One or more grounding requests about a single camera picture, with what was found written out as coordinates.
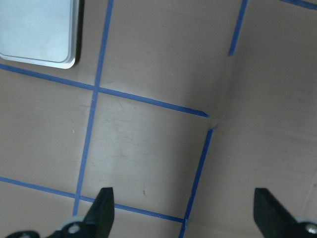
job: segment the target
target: white tray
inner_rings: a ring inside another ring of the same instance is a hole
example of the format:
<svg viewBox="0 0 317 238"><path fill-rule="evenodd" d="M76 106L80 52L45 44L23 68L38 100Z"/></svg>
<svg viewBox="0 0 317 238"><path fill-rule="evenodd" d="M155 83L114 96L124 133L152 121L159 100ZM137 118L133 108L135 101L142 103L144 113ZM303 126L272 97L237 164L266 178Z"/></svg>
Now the white tray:
<svg viewBox="0 0 317 238"><path fill-rule="evenodd" d="M0 57L72 67L78 17L79 0L0 0Z"/></svg>

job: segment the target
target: blue tape line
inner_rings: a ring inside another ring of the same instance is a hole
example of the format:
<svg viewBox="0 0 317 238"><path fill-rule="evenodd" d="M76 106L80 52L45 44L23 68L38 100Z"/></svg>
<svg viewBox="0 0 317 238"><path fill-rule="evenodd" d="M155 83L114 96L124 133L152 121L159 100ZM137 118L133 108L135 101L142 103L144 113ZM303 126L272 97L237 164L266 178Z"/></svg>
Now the blue tape line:
<svg viewBox="0 0 317 238"><path fill-rule="evenodd" d="M210 142L211 142L211 137L212 137L213 131L214 131L214 128L210 129L208 131L206 139L205 139L203 151L202 151L202 154L200 156L198 168L197 168L196 175L195 175L195 180L194 180L193 187L192 187L192 193L191 193L191 196L190 196L189 201L188 201L188 205L187 205L185 217L184 217L184 220L183 220L182 228L181 228L179 236L178 236L179 238L183 238L184 234L185 234L187 221L188 221L190 213L192 211L192 207L193 207L193 203L194 203L194 200L195 200L195 196L196 196L199 180L200 180L200 177L201 177L201 174L202 174L202 171L203 171L204 162L205 162L206 155L207 155L207 152L208 152L208 149L209 149L209 145L210 145Z"/></svg>
<svg viewBox="0 0 317 238"><path fill-rule="evenodd" d="M76 81L64 79L64 78L59 78L59 77L51 76L51 75L44 74L44 73L37 73L34 71L5 65L2 63L0 63L0 69L4 69L4 70L11 71L14 73L24 74L24 75L35 77L35 78L45 79L47 81L52 81L52 82L56 82L56 83L62 83L62 84L70 85L70 86L75 86L78 88L84 88L84 89L88 89L88 90L93 90L95 88L93 85L90 85L90 84L80 83L80 82L76 82Z"/></svg>
<svg viewBox="0 0 317 238"><path fill-rule="evenodd" d="M77 216L77 213L78 213L79 199L80 199L80 194L81 194L81 190L82 190L82 186L83 186L83 182L84 182L84 174L85 174L89 145L90 145L90 140L91 140L91 133L93 130L95 111L96 111L96 105L97 105L97 100L98 100L98 88L99 88L99 84L100 84L100 77L102 74L102 67L104 64L106 43L107 43L107 36L108 36L108 31L109 31L112 7L113 7L113 0L109 0L108 5L107 5L106 17L105 17L103 37L102 37L100 52L99 52L98 67L97 67L97 73L96 73L96 78L95 78L95 87L94 87L94 92L93 92L92 102L91 102L90 112L89 112L87 132L86 132L85 143L84 143L84 150L83 150L83 155L82 155L80 170L79 170L79 176L78 176L75 201L74 201L73 216Z"/></svg>
<svg viewBox="0 0 317 238"><path fill-rule="evenodd" d="M85 196L80 196L80 200L87 201L87 202L94 202L93 198L85 197ZM168 216L168 215L164 215L164 214L157 213L157 212L150 212L147 210L138 209L138 208L129 207L129 206L124 206L124 205L120 205L120 204L115 204L114 207L117 209L129 211L129 212L135 212L135 213L139 213L142 215L157 217L157 218L161 218L161 219L165 219L165 220L169 220L169 221L173 221L173 222L183 223L183 220L184 220L182 218Z"/></svg>
<svg viewBox="0 0 317 238"><path fill-rule="evenodd" d="M290 4L294 4L294 5L301 6L308 9L317 10L317 4L313 4L307 1L301 1L301 0L281 0L281 1L288 2Z"/></svg>
<svg viewBox="0 0 317 238"><path fill-rule="evenodd" d="M43 187L43 186L35 185L32 183L21 182L21 181L11 179L11 178L0 177L0 181L7 182L10 184L14 184L14 185L18 185L18 186L22 186L22 187L35 189L35 190L39 190L42 192L48 192L48 193L52 193L52 194L56 194L56 195L60 195L60 196L75 198L75 194L73 194L73 193L64 192L64 191L60 191L60 190L56 190L56 189L52 189L52 188L48 188L48 187Z"/></svg>
<svg viewBox="0 0 317 238"><path fill-rule="evenodd" d="M241 26L242 26L244 13L245 13L246 8L247 8L247 3L248 3L248 0L242 0L241 7L240 7L240 12L239 12L239 15L238 15L236 27L234 29L234 33L233 33L233 36L232 36L231 45L230 45L230 49L229 49L229 55L230 56L233 56L234 52L236 50L236 45L237 45L237 42L238 42L238 38L239 38Z"/></svg>
<svg viewBox="0 0 317 238"><path fill-rule="evenodd" d="M102 87L99 88L99 92L118 96L121 98L131 99L131 100L142 102L142 103L147 103L147 104L159 106L162 108L168 108L168 109L172 109L172 110L183 112L183 113L189 113L189 114L193 114L193 115L197 115L197 116L201 116L201 117L205 117L205 118L210 117L208 114L206 114L203 111L198 111L195 109L178 106L178 105L174 105L171 103L165 103L165 102L161 102L161 101L154 100L151 98L137 96L137 95L130 94L130 93L123 93L123 92L119 92L119 91L107 89L107 88L102 88Z"/></svg>

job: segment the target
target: beige surface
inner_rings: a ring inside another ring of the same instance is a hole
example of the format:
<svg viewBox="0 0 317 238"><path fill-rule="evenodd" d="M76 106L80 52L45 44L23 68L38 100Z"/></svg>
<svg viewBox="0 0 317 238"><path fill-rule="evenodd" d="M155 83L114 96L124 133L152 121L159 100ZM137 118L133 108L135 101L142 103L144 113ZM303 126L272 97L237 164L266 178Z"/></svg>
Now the beige surface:
<svg viewBox="0 0 317 238"><path fill-rule="evenodd" d="M93 84L107 2L85 2L78 65L0 63ZM317 11L249 0L229 57L240 4L114 1L101 85L211 117L99 94L82 195L113 186L116 203L183 218L206 133L217 124L186 238L260 238L252 217L258 186L292 214L317 220ZM0 70L0 177L74 193L91 96ZM0 236L27 227L47 235L72 206L0 182ZM80 213L89 206L80 202ZM176 238L180 225L116 209L111 235Z"/></svg>

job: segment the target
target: blue tape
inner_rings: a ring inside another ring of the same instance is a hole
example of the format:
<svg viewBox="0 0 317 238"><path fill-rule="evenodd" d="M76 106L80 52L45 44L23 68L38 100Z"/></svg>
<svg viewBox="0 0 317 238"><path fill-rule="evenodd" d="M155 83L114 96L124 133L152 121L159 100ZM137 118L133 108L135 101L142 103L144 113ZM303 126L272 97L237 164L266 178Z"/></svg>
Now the blue tape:
<svg viewBox="0 0 317 238"><path fill-rule="evenodd" d="M234 33L232 36L231 45L230 45L230 49L229 49L230 56L233 56L234 52L236 50L236 46L237 46L237 42L238 42L238 38L239 38L239 34L240 34L242 22L243 22L244 13L245 13L246 8L247 8L247 4L248 4L248 0L242 0L240 12L238 15L236 27L234 29Z"/></svg>
<svg viewBox="0 0 317 238"><path fill-rule="evenodd" d="M302 0L281 0L281 1L288 2L290 4L294 4L294 5L301 6L308 9L317 10L317 4L313 4L307 1L302 1Z"/></svg>
<svg viewBox="0 0 317 238"><path fill-rule="evenodd" d="M85 196L80 196L80 200L87 201L87 202L94 202L93 198L85 197ZM165 220L169 220L169 221L173 221L173 222L183 223L182 218L168 216L168 215L164 215L164 214L157 213L157 212L150 212L147 210L138 209L138 208L129 207L129 206L124 206L124 205L120 205L120 204L115 204L114 207L117 209L120 209L120 210L135 212L135 213L139 213L142 215L147 215L147 216L157 217L157 218L161 218L161 219L165 219Z"/></svg>
<svg viewBox="0 0 317 238"><path fill-rule="evenodd" d="M60 196L65 196L65 197L70 197L70 198L75 197L75 194L73 194L73 193L64 192L64 191L60 191L60 190L56 190L56 189L52 189L52 188L48 188L48 187L43 187L43 186L35 185L32 183L21 182L21 181L14 180L11 178L0 177L0 181L7 182L10 184L14 184L14 185L18 185L18 186L22 186L22 187L35 189L35 190L39 190L42 192L48 192L48 193L52 193L52 194L56 194L56 195L60 195Z"/></svg>
<svg viewBox="0 0 317 238"><path fill-rule="evenodd" d="M97 100L98 100L98 88L99 88L99 84L100 84L100 77L102 74L102 67L104 64L106 43L107 43L107 36L108 36L108 31L109 31L112 7L113 7L113 0L109 0L108 5L107 5L106 17L105 17L103 37L102 37L100 52L99 52L98 67L97 67L97 73L96 73L96 78L95 78L95 87L94 87L94 92L93 92L91 106L90 106L90 112L89 112L87 132L86 132L85 143L84 143L84 150L83 150L83 155L82 155L82 159L81 159L81 163L80 163L80 170L79 170L79 176L78 176L78 182L77 182L77 188L76 188L76 194L75 194L75 201L74 201L73 216L77 216L77 213L78 213L79 199L80 199L80 194L81 194L81 190L82 190L83 182L84 182L84 174L85 174L89 145L90 145L90 140L91 140L91 133L93 130L95 111L96 111Z"/></svg>
<svg viewBox="0 0 317 238"><path fill-rule="evenodd" d="M4 70L15 72L15 73L24 74L24 75L35 77L35 78L45 79L47 81L52 81L52 82L56 82L56 83L62 83L62 84L70 85L70 86L75 86L78 88L84 88L84 89L88 89L88 90L93 90L95 88L93 85L90 85L90 84L80 83L80 82L76 82L76 81L64 79L64 78L59 78L59 77L51 76L51 75L44 74L44 73L37 73L34 71L5 65L2 63L0 63L0 69L4 69Z"/></svg>
<svg viewBox="0 0 317 238"><path fill-rule="evenodd" d="M211 137L212 137L213 131L214 131L214 128L210 129L208 131L206 139L205 139L203 151L202 151L202 154L200 156L198 168L197 168L196 175L195 175L195 180L194 180L193 187L192 187L192 193L191 193L191 196L190 196L189 201L188 201L188 205L187 205L185 217L184 217L184 220L183 220L182 228L181 228L179 236L178 236L179 238L183 238L184 234L185 234L185 231L186 231L187 221L188 221L190 213L192 211L192 207L193 207L193 203L194 203L194 200L195 200L195 196L196 196L199 180L200 180L200 177L201 177L201 174L202 174L202 171L203 171L204 162L205 162L206 155L207 155L207 152L208 152L208 149L209 149L209 145L210 145L210 142L211 142Z"/></svg>
<svg viewBox="0 0 317 238"><path fill-rule="evenodd" d="M165 103L165 102L161 102L161 101L154 100L154 99L151 99L151 98L145 98L145 97L137 96L137 95L130 94L130 93L123 93L123 92L119 92L119 91L115 91L115 90L107 89L107 88L102 88L102 87L99 88L99 92L110 94L110 95L114 95L114 96L118 96L118 97L121 97L121 98L131 99L131 100L142 102L142 103L147 103L147 104L159 106L159 107L162 107L162 108L168 108L168 109L172 109L172 110L183 112L183 113L189 113L189 114L193 114L193 115L209 118L209 115L206 114L203 111L198 111L198 110L195 110L195 109L178 106L178 105L174 105L174 104L171 104L171 103Z"/></svg>

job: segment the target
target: blue tape strip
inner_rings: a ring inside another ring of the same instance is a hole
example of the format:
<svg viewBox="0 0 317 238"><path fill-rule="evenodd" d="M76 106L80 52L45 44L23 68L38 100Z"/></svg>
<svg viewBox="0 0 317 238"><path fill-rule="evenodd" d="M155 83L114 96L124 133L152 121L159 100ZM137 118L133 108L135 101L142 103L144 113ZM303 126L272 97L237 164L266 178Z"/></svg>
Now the blue tape strip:
<svg viewBox="0 0 317 238"><path fill-rule="evenodd" d="M87 202L94 202L93 198L85 197L85 196L80 196L80 200L87 201ZM129 207L129 206L124 206L124 205L120 205L120 204L115 204L114 207L117 209L129 211L129 212L135 212L135 213L139 213L142 215L157 217L157 218L161 218L161 219L165 219L165 220L169 220L169 221L173 221L173 222L183 223L183 221L184 221L184 219L182 219L182 218L168 216L168 215L164 215L164 214L157 213L157 212L150 212L147 210L138 209L138 208Z"/></svg>
<svg viewBox="0 0 317 238"><path fill-rule="evenodd" d="M112 7L113 7L113 0L109 0L108 6L107 6L107 11L106 11L103 37L102 37L100 52L99 52L97 73L96 73L96 78L95 78L95 88L94 88L94 92L93 92L93 96L92 96L92 102L91 102L89 118L88 118L88 125L87 125L87 132L86 132L86 137L85 137L84 150L83 150L83 155L82 155L80 170L79 170L79 176L78 176L75 201L74 201L73 216L77 216L79 199L80 199L80 194L81 194L83 181L84 181L84 174L85 174L89 145L90 145L90 140L91 140L91 133L93 130L95 111L96 111L96 105L97 105L97 100L98 100L98 88L99 88L99 84L100 84L100 77L102 74L102 67L104 64L104 58L105 58L105 53L106 53L106 43L107 43L107 38L108 38L108 31L109 31Z"/></svg>
<svg viewBox="0 0 317 238"><path fill-rule="evenodd" d="M288 2L297 6L301 6L304 8L312 9L312 10L317 10L317 4L313 4L307 1L301 1L301 0L281 0L284 2Z"/></svg>
<svg viewBox="0 0 317 238"><path fill-rule="evenodd" d="M95 88L93 85L90 85L90 84L80 83L80 82L76 82L76 81L64 79L64 78L59 78L59 77L51 76L51 75L44 74L44 73L37 73L34 71L5 65L2 63L0 63L0 69L4 69L4 70L15 72L15 73L24 74L24 75L31 76L31 77L41 78L41 79L45 79L45 80L56 82L56 83L62 83L62 84L70 85L70 86L75 86L78 88L84 88L84 89L88 89L88 90L93 90Z"/></svg>
<svg viewBox="0 0 317 238"><path fill-rule="evenodd" d="M52 189L52 188L48 188L48 187L43 187L43 186L35 185L35 184L32 184L32 183L21 182L21 181L14 180L14 179L11 179L11 178L0 177L0 181L1 182L7 182L7 183L10 183L10 184L14 184L14 185L18 185L18 186L22 186L22 187L35 189L35 190L39 190L39 191L42 191L42 192L48 192L48 193L52 193L52 194L56 194L56 195L60 195L60 196L75 198L75 194L73 194L73 193L63 192L63 191L60 191L60 190L56 190L56 189Z"/></svg>
<svg viewBox="0 0 317 238"><path fill-rule="evenodd" d="M203 171L204 162L205 162L206 155L207 155L207 152L208 152L208 149L209 149L209 145L210 145L210 142L211 142L211 137L212 137L213 131L214 131L214 128L210 129L208 131L206 139L205 139L203 151L202 151L202 154L200 156L198 168L197 168L196 175L195 175L195 180L194 180L193 187L192 187L192 194L191 194L191 196L189 198L187 209L186 209L186 213L185 213L185 217L184 217L183 224L182 224L182 228L181 228L179 236L178 236L179 238L183 238L184 235L185 235L187 221L188 221L190 213L192 211L193 203L194 203L196 192L197 192L197 188L198 188L198 183L199 183L202 171Z"/></svg>
<svg viewBox="0 0 317 238"><path fill-rule="evenodd" d="M239 12L237 23L236 23L236 28L234 29L234 33L233 33L233 36L232 36L231 45L230 45L230 49L229 49L229 55L230 56L233 56L234 52L236 50L236 45L237 45L237 42L238 42L238 38L239 38L241 26L242 26L244 13L245 13L246 8L247 8L247 3L248 3L248 0L242 0L241 7L240 7L240 12Z"/></svg>
<svg viewBox="0 0 317 238"><path fill-rule="evenodd" d="M208 114L206 114L203 111L198 111L198 110L191 109L191 108L186 108L186 107L182 107L182 106L178 106L178 105L174 105L174 104L170 104L170 103L165 103L165 102L161 102L161 101L154 100L151 98L137 96L137 95L130 94L130 93L123 93L123 92L119 92L119 91L115 91L115 90L107 89L107 88L102 88L102 87L99 88L99 92L118 96L121 98L131 99L131 100L142 102L142 103L147 103L147 104L159 106L162 108L168 108L168 109L172 109L172 110L183 112L183 113L189 113L189 114L193 114L193 115L197 115L197 116L201 116L201 117L205 117L205 118L210 117Z"/></svg>

